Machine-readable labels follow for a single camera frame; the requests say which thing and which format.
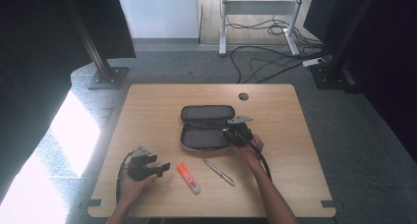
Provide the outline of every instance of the desk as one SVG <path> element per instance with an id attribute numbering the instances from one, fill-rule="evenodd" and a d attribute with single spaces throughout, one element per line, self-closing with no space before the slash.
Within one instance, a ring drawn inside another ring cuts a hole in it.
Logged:
<path id="1" fill-rule="evenodd" d="M 238 95 L 247 93 L 248 100 Z M 91 199 L 94 217 L 108 217 L 116 206 L 116 176 L 125 155 L 139 145 L 158 155 L 154 166 L 171 170 L 146 190 L 130 215 L 141 217 L 265 217 L 250 170 L 232 150 L 187 152 L 180 146 L 186 105 L 227 104 L 251 116 L 248 127 L 265 143 L 273 182 L 297 217 L 332 217 L 334 207 L 294 87 L 290 84 L 136 84 L 123 106 Z M 203 162 L 208 158 L 229 175 L 229 186 Z M 194 195 L 175 166 L 183 162 L 202 191 Z"/>

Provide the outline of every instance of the silver pen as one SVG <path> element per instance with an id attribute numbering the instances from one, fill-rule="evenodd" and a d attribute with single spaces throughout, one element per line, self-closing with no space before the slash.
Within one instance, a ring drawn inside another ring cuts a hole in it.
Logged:
<path id="1" fill-rule="evenodd" d="M 203 159 L 203 161 L 206 163 L 206 165 L 212 170 L 214 171 L 218 176 L 220 176 L 224 181 L 226 181 L 228 184 L 230 184 L 230 186 L 235 186 L 234 182 L 231 178 L 229 178 L 226 174 L 222 173 L 220 170 L 218 170 L 218 168 L 214 167 L 214 165 L 212 165 L 212 163 L 210 163 L 208 160 Z"/>

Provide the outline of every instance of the black stand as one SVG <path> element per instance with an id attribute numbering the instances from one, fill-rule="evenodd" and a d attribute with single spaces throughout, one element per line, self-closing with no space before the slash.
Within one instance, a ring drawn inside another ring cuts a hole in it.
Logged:
<path id="1" fill-rule="evenodd" d="M 127 67 L 117 67 L 110 68 L 107 60 L 101 58 L 98 50 L 95 48 L 94 43 L 92 42 L 89 32 L 86 29 L 86 26 L 83 23 L 83 20 L 78 13 L 76 6 L 74 5 L 73 0 L 62 0 L 65 7 L 67 8 L 68 14 L 71 21 L 74 24 L 77 32 L 79 33 L 89 56 L 97 67 L 97 72 L 95 73 L 92 81 L 89 85 L 89 89 L 117 89 L 120 88 L 123 83 L 126 75 L 129 72 Z"/>
<path id="2" fill-rule="evenodd" d="M 317 88 L 324 89 L 356 89 L 357 85 L 352 85 L 344 76 L 343 68 L 346 65 L 346 60 L 352 49 L 355 38 L 358 35 L 359 28 L 363 18 L 368 12 L 370 5 L 374 0 L 364 0 L 350 23 L 347 31 L 341 39 L 333 59 L 328 66 L 312 66 L 310 67 L 313 79 L 316 82 Z"/>

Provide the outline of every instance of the orange marker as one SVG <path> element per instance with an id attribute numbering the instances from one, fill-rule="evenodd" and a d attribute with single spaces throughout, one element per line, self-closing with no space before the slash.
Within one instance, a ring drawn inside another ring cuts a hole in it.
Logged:
<path id="1" fill-rule="evenodd" d="M 198 194 L 202 189 L 197 185 L 196 181 L 193 177 L 188 173 L 187 168 L 185 168 L 184 164 L 179 163 L 177 165 L 177 170 L 181 174 L 181 177 L 184 178 L 184 181 L 187 183 L 188 187 L 193 191 L 194 194 Z"/>

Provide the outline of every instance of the power strip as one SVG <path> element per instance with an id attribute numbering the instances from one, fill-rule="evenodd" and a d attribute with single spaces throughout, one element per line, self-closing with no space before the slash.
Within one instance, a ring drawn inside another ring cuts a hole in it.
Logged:
<path id="1" fill-rule="evenodd" d="M 323 59 L 323 58 L 306 60 L 306 61 L 303 61 L 303 66 L 307 68 L 307 67 L 310 67 L 310 66 L 313 66 L 313 65 L 322 64 L 324 62 L 325 62 L 325 59 Z"/>

